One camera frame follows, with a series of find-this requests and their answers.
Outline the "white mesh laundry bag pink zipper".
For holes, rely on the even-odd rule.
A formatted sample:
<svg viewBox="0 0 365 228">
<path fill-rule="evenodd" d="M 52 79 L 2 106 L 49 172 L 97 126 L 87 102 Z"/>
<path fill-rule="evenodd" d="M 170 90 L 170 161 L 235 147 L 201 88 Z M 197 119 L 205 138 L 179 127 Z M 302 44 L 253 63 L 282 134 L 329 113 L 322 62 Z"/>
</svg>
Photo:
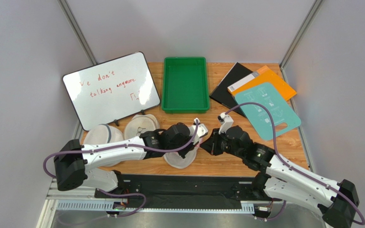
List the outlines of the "white mesh laundry bag pink zipper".
<svg viewBox="0 0 365 228">
<path fill-rule="evenodd" d="M 176 149 L 188 142 L 190 130 L 184 124 L 176 124 L 162 132 L 161 136 L 165 136 L 166 141 L 169 143 L 165 146 L 165 150 Z M 192 164 L 196 156 L 197 151 L 191 151 L 187 154 L 185 159 L 181 158 L 178 152 L 168 152 L 165 153 L 163 157 L 170 166 L 178 169 L 185 169 Z"/>
</svg>

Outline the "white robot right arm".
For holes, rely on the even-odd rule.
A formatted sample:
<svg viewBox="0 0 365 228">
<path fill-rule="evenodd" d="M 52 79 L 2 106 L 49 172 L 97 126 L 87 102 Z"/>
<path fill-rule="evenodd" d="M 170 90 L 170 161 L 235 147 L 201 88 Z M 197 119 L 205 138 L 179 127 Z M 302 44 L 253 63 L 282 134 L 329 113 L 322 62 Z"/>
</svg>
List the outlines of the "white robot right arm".
<svg viewBox="0 0 365 228">
<path fill-rule="evenodd" d="M 214 129 L 200 147 L 211 155 L 228 153 L 258 174 L 252 190 L 262 196 L 298 204 L 320 215 L 333 228 L 349 228 L 359 205 L 355 184 L 324 178 L 279 157 L 275 150 L 254 142 L 239 126 L 220 133 Z"/>
</svg>

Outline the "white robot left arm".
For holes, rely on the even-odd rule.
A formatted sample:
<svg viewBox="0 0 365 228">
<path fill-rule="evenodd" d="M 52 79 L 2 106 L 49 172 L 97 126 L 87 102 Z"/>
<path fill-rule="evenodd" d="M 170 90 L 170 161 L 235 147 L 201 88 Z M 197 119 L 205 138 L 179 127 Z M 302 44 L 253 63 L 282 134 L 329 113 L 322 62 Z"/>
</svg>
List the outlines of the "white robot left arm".
<svg viewBox="0 0 365 228">
<path fill-rule="evenodd" d="M 78 139 L 68 141 L 53 155 L 57 188 L 69 191 L 87 186 L 111 192 L 122 186 L 119 171 L 105 171 L 124 161 L 140 161 L 176 152 L 185 158 L 208 134 L 204 124 L 192 126 L 177 123 L 168 129 L 147 131 L 133 138 L 106 144 L 81 144 Z"/>
</svg>

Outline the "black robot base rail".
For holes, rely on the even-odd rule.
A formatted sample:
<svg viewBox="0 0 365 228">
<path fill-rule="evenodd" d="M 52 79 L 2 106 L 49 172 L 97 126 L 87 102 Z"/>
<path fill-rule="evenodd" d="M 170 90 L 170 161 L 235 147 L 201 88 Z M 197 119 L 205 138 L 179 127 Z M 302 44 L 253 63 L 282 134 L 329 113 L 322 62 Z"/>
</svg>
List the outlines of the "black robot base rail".
<svg viewBox="0 0 365 228">
<path fill-rule="evenodd" d="M 128 206 L 144 209 L 240 209 L 242 201 L 267 203 L 271 198 L 251 189 L 252 177 L 123 174 L 115 194 L 132 194 Z"/>
</svg>

